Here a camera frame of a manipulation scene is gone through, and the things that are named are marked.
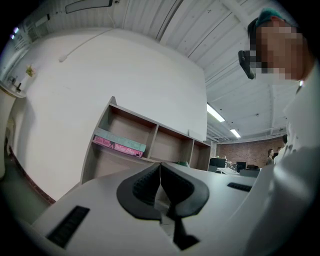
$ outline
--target white ceiling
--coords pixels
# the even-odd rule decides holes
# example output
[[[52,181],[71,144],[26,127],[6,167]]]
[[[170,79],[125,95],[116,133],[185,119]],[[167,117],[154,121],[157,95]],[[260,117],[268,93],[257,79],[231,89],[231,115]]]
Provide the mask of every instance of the white ceiling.
[[[112,27],[107,7],[66,14],[65,6],[78,0],[47,0],[26,22],[46,14],[50,20],[39,26],[38,35],[83,27]],[[144,34],[187,56],[203,68],[207,102],[224,118],[208,114],[207,137],[230,143],[279,136],[286,131],[285,106],[294,98],[298,83],[249,80],[238,62],[238,51],[248,45],[243,23],[223,0],[119,0],[109,7],[117,28]],[[256,18],[262,8],[277,9],[270,0],[236,0],[247,18]],[[230,129],[238,130],[237,140]]]

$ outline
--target white wall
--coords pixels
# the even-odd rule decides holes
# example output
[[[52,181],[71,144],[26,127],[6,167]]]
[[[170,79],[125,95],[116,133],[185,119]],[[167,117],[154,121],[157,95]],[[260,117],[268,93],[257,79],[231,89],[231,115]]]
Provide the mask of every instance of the white wall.
[[[10,38],[0,54],[0,78],[3,77],[3,74],[8,69],[8,65],[10,65],[10,59],[14,55],[15,51],[14,41]]]
[[[80,181],[92,132],[111,96],[122,107],[206,139],[204,73],[179,53],[142,35],[114,29],[58,61],[103,30],[50,35],[12,72],[27,93],[12,111],[13,151],[33,181],[55,200]],[[26,79],[30,64],[37,75]]]

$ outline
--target ceiling light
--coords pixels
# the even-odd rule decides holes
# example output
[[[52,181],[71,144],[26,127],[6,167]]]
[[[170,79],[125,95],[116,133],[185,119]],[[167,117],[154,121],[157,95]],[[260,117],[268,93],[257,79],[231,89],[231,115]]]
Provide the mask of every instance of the ceiling light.
[[[98,8],[98,7],[110,7],[112,6],[112,0],[81,0],[77,2],[73,2],[65,6],[65,13],[69,14],[72,12],[90,9],[90,8]]]
[[[237,131],[235,129],[231,129],[230,130],[237,138],[241,138],[241,136],[239,135],[239,133],[237,133]]]
[[[208,111],[211,115],[213,115],[219,122],[225,121],[225,119],[218,114],[209,104],[206,105],[206,111]]]

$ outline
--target shelf compartment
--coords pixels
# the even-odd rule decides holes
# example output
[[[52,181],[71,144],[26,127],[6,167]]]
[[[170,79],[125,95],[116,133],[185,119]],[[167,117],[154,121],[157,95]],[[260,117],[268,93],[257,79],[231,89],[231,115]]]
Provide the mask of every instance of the shelf compartment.
[[[156,161],[118,152],[92,141],[81,184],[98,177],[142,167],[152,162]]]
[[[190,163],[193,142],[192,138],[159,125],[150,158]]]
[[[211,147],[208,144],[194,141],[190,167],[198,170],[207,171],[209,168]]]
[[[98,127],[114,135],[145,144],[143,157],[150,157],[152,143],[158,128],[157,124],[142,118],[138,114],[110,104]]]

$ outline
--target bookshelf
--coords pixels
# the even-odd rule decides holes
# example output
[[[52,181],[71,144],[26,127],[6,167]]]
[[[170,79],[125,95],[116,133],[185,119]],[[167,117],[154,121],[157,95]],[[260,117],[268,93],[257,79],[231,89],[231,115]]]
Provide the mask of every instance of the bookshelf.
[[[92,131],[81,173],[83,184],[97,177],[154,162],[188,162],[191,168],[207,171],[211,144],[196,140],[154,120],[117,105],[111,97],[95,128],[145,144],[141,158],[106,148],[93,141]]]

